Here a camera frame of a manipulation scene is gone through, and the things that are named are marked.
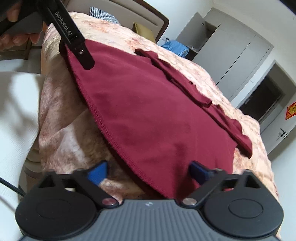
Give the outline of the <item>person's left hand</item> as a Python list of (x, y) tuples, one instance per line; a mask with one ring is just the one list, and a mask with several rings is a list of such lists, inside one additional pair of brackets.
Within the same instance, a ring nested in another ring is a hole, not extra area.
[[(21, 1), (18, 1), (6, 12), (6, 17), (10, 22), (16, 22), (18, 20), (20, 9), (21, 9)], [(3, 51), (4, 49), (10, 49), (11, 47), (14, 47), (14, 46), (21, 46), (25, 44), (29, 39), (33, 44), (37, 44), (39, 42), (40, 37), (41, 37), (41, 32), (32, 33), (32, 34), (18, 33), (14, 36), (11, 36), (9, 34), (3, 34), (1, 36), (1, 43), (0, 43), (1, 51)]]

